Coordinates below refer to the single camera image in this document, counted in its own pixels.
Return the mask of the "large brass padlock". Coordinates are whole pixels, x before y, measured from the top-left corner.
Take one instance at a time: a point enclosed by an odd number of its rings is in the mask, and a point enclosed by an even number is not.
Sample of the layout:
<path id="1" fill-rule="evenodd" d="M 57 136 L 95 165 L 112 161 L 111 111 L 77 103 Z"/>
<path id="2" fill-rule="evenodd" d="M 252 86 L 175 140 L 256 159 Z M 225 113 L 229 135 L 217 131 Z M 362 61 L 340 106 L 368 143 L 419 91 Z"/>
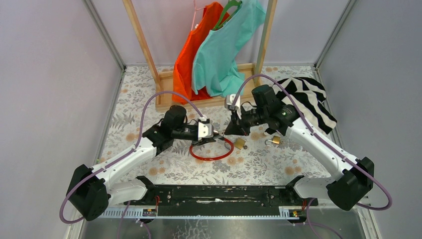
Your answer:
<path id="1" fill-rule="evenodd" d="M 234 147 L 237 149 L 247 149 L 246 141 L 242 138 L 237 138 L 234 143 Z"/>

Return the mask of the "red cable lock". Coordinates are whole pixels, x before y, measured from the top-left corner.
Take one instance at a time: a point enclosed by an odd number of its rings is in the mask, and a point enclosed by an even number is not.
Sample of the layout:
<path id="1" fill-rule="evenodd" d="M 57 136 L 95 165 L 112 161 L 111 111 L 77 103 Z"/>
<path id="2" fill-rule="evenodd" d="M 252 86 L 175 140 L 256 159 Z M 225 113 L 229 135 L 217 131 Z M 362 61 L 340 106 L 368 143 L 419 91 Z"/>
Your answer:
<path id="1" fill-rule="evenodd" d="M 194 159 L 197 159 L 197 160 L 200 160 L 200 161 L 217 161 L 217 160 L 224 159 L 224 158 L 230 156 L 234 152 L 235 147 L 234 147 L 234 143 L 227 138 L 222 139 L 222 141 L 224 142 L 224 146 L 228 146 L 228 150 L 225 154 L 220 153 L 220 154 L 217 154 L 217 155 L 211 155 L 209 153 L 206 156 L 205 155 L 204 156 L 197 155 L 196 153 L 194 153 L 194 146 L 193 145 L 191 145 L 189 147 L 189 154 Z"/>

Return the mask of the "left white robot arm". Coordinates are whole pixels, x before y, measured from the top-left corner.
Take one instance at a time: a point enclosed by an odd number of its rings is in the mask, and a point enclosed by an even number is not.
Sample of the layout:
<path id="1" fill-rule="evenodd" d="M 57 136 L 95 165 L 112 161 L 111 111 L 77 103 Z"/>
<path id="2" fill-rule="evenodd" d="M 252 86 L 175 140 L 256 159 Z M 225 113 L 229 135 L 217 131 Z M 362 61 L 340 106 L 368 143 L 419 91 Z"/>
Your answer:
<path id="1" fill-rule="evenodd" d="M 86 221 L 92 221 L 109 206 L 133 200 L 150 204 L 154 200 L 154 186 L 148 179 L 141 176 L 123 183 L 119 179 L 135 166 L 171 147 L 176 139 L 189 140 L 193 146 L 222 139 L 207 117 L 189 124 L 185 121 L 186 116 L 184 107 L 171 106 L 133 146 L 106 162 L 92 167 L 82 164 L 76 168 L 60 211 L 70 202 Z"/>

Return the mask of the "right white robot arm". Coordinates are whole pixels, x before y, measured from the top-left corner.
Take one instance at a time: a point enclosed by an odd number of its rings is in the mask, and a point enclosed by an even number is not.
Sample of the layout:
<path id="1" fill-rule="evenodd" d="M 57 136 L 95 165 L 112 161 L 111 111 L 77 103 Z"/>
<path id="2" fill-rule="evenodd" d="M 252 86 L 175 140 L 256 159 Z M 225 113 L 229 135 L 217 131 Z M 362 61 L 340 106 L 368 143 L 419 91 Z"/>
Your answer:
<path id="1" fill-rule="evenodd" d="M 277 97 L 274 89 L 262 85 L 252 90 L 256 106 L 245 110 L 235 94 L 226 96 L 225 107 L 232 112 L 226 135 L 248 136 L 251 127 L 268 125 L 268 133 L 279 132 L 310 153 L 329 172 L 326 178 L 299 176 L 285 192 L 288 203 L 298 205 L 305 198 L 330 199 L 349 211 L 373 188 L 374 163 L 345 152 L 322 135 L 306 119 L 302 120 L 293 104 Z"/>

